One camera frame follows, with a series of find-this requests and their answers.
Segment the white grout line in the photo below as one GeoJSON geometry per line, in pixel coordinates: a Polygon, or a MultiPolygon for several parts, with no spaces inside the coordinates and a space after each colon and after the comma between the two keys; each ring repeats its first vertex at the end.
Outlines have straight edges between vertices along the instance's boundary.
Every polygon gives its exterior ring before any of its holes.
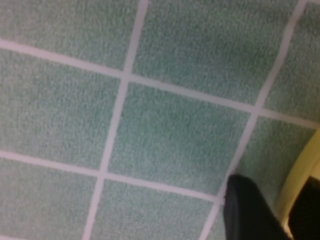
{"type": "Polygon", "coordinates": [[[267,117],[269,119],[274,119],[274,120],[280,120],[283,122],[287,122],[290,124],[295,124],[298,126],[302,126],[305,128],[310,128],[310,129],[318,129],[320,128],[320,123],[315,122],[315,121],[310,121],[294,116],[289,116],[283,113],[279,113],[276,111],[268,110],[268,109],[262,109],[260,111],[260,116],[267,117]]]}
{"type": "Polygon", "coordinates": [[[88,216],[82,236],[82,240],[89,240],[92,232],[92,228],[95,222],[96,213],[98,210],[100,196],[103,192],[104,187],[104,176],[108,168],[108,163],[111,157],[113,144],[116,137],[117,128],[121,118],[121,111],[125,102],[126,92],[128,88],[128,82],[122,80],[120,87],[118,89],[117,97],[114,104],[113,114],[110,121],[110,127],[108,131],[108,136],[106,139],[103,156],[100,165],[100,171],[94,186],[93,195],[91,198],[91,203],[88,211],[88,216]]]}
{"type": "Polygon", "coordinates": [[[0,240],[25,240],[25,239],[0,235],[0,240]]]}
{"type": "Polygon", "coordinates": [[[213,204],[211,210],[210,210],[210,213],[204,223],[204,226],[202,228],[202,231],[201,231],[201,235],[199,237],[199,240],[206,240],[209,233],[210,233],[210,230],[211,230],[211,227],[212,225],[214,224],[214,221],[216,220],[217,218],[217,215],[219,213],[219,209],[220,209],[220,204],[213,204]]]}
{"type": "Polygon", "coordinates": [[[125,103],[125,98],[129,83],[129,74],[131,73],[133,62],[135,60],[139,38],[143,28],[144,19],[147,13],[148,0],[140,0],[137,7],[136,17],[133,24],[133,30],[128,47],[128,53],[124,62],[124,74],[121,78],[121,84],[114,104],[114,110],[110,122],[109,132],[105,143],[105,148],[102,156],[101,166],[98,178],[96,180],[94,191],[89,207],[89,212],[82,236],[82,240],[89,240],[95,223],[96,214],[98,211],[99,201],[104,188],[105,174],[108,170],[108,164],[111,158],[113,145],[115,142],[118,125],[121,119],[121,112],[125,103]]]}
{"type": "Polygon", "coordinates": [[[98,65],[92,62],[80,60],[74,57],[66,56],[63,54],[46,51],[33,46],[22,45],[12,41],[4,40],[0,38],[0,49],[17,52],[20,54],[26,54],[40,59],[49,60],[55,63],[72,66],[75,68],[100,73],[103,75],[109,75],[111,77],[120,78],[123,72],[111,67],[98,65]]]}
{"type": "Polygon", "coordinates": [[[214,103],[214,104],[218,104],[218,105],[234,108],[234,109],[241,110],[241,111],[244,111],[244,112],[249,112],[250,113],[254,109],[254,106],[246,104],[246,103],[233,101],[233,100],[222,98],[222,97],[218,97],[218,96],[213,96],[213,95],[210,95],[210,94],[207,94],[207,93],[199,92],[199,91],[196,91],[196,90],[191,90],[191,89],[188,89],[188,88],[184,88],[182,86],[177,86],[177,85],[173,85],[173,84],[170,84],[170,83],[165,83],[165,82],[162,82],[162,81],[153,80],[153,79],[146,78],[146,77],[143,77],[143,76],[131,75],[130,81],[134,82],[134,83],[137,83],[137,84],[141,84],[141,85],[153,87],[153,88],[156,88],[156,89],[164,90],[164,91],[167,91],[167,92],[171,92],[171,93],[174,93],[174,94],[179,94],[179,95],[182,95],[182,96],[198,99],[198,100],[201,100],[201,101],[206,101],[206,102],[210,102],[210,103],[214,103]]]}
{"type": "Polygon", "coordinates": [[[154,190],[159,190],[163,192],[174,193],[174,194],[179,194],[179,195],[188,196],[192,198],[202,199],[202,200],[214,202],[214,203],[217,202],[218,200],[217,197],[204,192],[194,191],[194,190],[181,188],[177,186],[171,186],[171,185],[158,183],[158,182],[141,180],[141,179],[118,175],[114,173],[107,173],[105,175],[105,179],[125,183],[128,185],[144,187],[148,189],[154,189],[154,190]]]}
{"type": "MultiPolygon", "coordinates": [[[[91,71],[91,72],[95,72],[95,73],[99,73],[99,74],[103,74],[103,75],[107,75],[115,78],[126,79],[126,81],[129,81],[129,82],[134,82],[137,84],[153,87],[156,89],[164,90],[164,91],[178,94],[181,96],[186,96],[189,98],[194,98],[194,99],[209,102],[209,103],[226,106],[229,108],[233,108],[233,109],[248,112],[248,113],[253,113],[255,111],[255,107],[250,104],[210,95],[210,94],[199,92],[196,90],[187,89],[182,86],[177,86],[170,83],[157,81],[157,80],[150,79],[143,76],[124,73],[120,70],[113,69],[107,66],[102,66],[95,63],[79,60],[73,57],[69,57],[69,56],[54,53],[54,52],[49,52],[49,51],[42,50],[32,46],[22,45],[15,42],[0,39],[0,49],[10,50],[10,51],[14,51],[21,54],[27,54],[33,57],[42,58],[52,62],[68,65],[71,67],[75,67],[82,70],[87,70],[87,71],[91,71]]],[[[126,69],[132,68],[132,65],[133,65],[132,59],[134,58],[130,57],[130,61],[128,61],[127,65],[125,66],[126,69]]],[[[264,91],[267,92],[269,87],[270,86],[265,86],[264,91]]],[[[266,110],[266,109],[263,110],[261,115],[270,119],[281,120],[289,123],[294,123],[297,125],[301,124],[301,126],[307,127],[307,128],[315,128],[315,126],[318,125],[318,123],[315,123],[312,121],[304,120],[294,116],[285,115],[283,113],[277,114],[276,112],[266,110]]]]}
{"type": "MultiPolygon", "coordinates": [[[[239,164],[239,161],[240,161],[241,157],[243,156],[243,153],[244,153],[246,146],[249,142],[250,136],[251,136],[251,134],[255,128],[255,125],[257,123],[258,116],[259,116],[260,112],[263,110],[263,105],[265,103],[265,100],[266,100],[266,98],[271,90],[271,87],[272,87],[273,83],[275,82],[276,77],[277,77],[277,75],[278,75],[278,73],[279,73],[279,71],[285,61],[287,52],[289,50],[290,41],[291,41],[291,38],[292,38],[294,30],[295,30],[295,26],[296,26],[299,18],[302,16],[304,9],[305,9],[305,6],[306,6],[306,0],[298,0],[297,4],[292,12],[292,15],[289,18],[289,21],[284,29],[283,39],[280,44],[277,57],[274,61],[272,69],[270,70],[270,73],[268,74],[267,79],[266,79],[266,81],[265,81],[265,83],[264,83],[264,85],[258,95],[257,101],[254,105],[253,112],[251,113],[251,116],[250,116],[250,118],[244,128],[244,131],[243,131],[242,136],[239,141],[239,145],[234,153],[231,164],[229,165],[229,167],[226,171],[225,178],[224,178],[224,180],[221,184],[221,187],[218,191],[217,198],[220,203],[222,203],[224,200],[224,194],[226,191],[229,175],[232,174],[236,170],[236,168],[239,164]]],[[[216,210],[214,207],[215,206],[213,205],[212,210],[211,210],[211,212],[210,212],[210,214],[204,224],[204,227],[202,229],[199,240],[206,240],[207,239],[208,234],[210,232],[210,228],[212,227],[212,225],[215,222],[215,218],[217,216],[217,212],[219,209],[216,210]]]]}
{"type": "Polygon", "coordinates": [[[17,161],[20,163],[31,164],[35,166],[41,166],[56,170],[61,170],[70,173],[83,174],[87,176],[96,177],[98,175],[98,170],[88,169],[80,166],[73,166],[65,163],[50,161],[46,159],[41,159],[32,156],[25,156],[14,152],[2,151],[0,150],[0,157],[8,160],[17,161]]]}
{"type": "Polygon", "coordinates": [[[284,29],[283,39],[279,47],[279,52],[274,61],[273,67],[260,91],[258,99],[255,103],[255,107],[261,109],[267,99],[267,96],[271,90],[272,85],[274,84],[276,77],[280,71],[280,68],[284,64],[287,52],[289,50],[291,38],[294,34],[296,24],[304,13],[306,6],[306,0],[298,0],[291,17],[284,29]]]}

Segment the tile floor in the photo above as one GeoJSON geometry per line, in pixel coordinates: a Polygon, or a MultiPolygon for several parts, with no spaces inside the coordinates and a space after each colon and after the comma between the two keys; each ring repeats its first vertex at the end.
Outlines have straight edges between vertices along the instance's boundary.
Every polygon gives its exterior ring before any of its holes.
{"type": "Polygon", "coordinates": [[[0,0],[0,239],[224,240],[320,126],[318,0],[0,0]]]}

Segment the yellow object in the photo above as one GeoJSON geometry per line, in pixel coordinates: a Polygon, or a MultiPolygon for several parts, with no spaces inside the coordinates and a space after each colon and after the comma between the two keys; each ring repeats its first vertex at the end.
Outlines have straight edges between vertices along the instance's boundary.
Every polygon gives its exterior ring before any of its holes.
{"type": "Polygon", "coordinates": [[[276,213],[281,225],[289,235],[291,232],[288,221],[291,208],[310,176],[320,180],[320,129],[316,131],[299,155],[280,193],[276,213]]]}

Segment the bathroom floor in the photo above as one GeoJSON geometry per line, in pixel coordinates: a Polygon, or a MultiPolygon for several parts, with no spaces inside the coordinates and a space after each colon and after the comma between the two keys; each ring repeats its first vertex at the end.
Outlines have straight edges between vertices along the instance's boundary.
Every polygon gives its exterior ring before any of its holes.
{"type": "Polygon", "coordinates": [[[319,0],[0,0],[0,240],[224,240],[320,126],[319,0]]]}

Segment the green tile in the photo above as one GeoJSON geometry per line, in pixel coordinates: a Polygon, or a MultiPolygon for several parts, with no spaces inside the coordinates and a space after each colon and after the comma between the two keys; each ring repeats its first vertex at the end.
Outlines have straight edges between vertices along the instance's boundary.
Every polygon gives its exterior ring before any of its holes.
{"type": "Polygon", "coordinates": [[[258,119],[237,171],[257,183],[271,207],[275,206],[291,167],[314,132],[282,121],[258,119]]]}
{"type": "Polygon", "coordinates": [[[107,182],[91,240],[195,240],[212,203],[107,182]]]}
{"type": "Polygon", "coordinates": [[[254,104],[295,0],[150,0],[136,74],[254,104]]]}
{"type": "Polygon", "coordinates": [[[214,224],[210,230],[210,233],[206,240],[225,240],[226,239],[226,230],[224,222],[224,213],[223,207],[218,212],[214,224]]]}
{"type": "Polygon", "coordinates": [[[265,106],[320,122],[320,6],[307,4],[265,106]]]}
{"type": "Polygon", "coordinates": [[[0,51],[0,149],[99,168],[119,81],[0,51]]]}
{"type": "Polygon", "coordinates": [[[0,36],[122,69],[138,0],[1,0],[0,36]]]}
{"type": "Polygon", "coordinates": [[[215,194],[249,114],[130,84],[109,170],[215,194]]]}
{"type": "Polygon", "coordinates": [[[0,234],[30,240],[79,240],[93,177],[0,159],[0,234]]]}

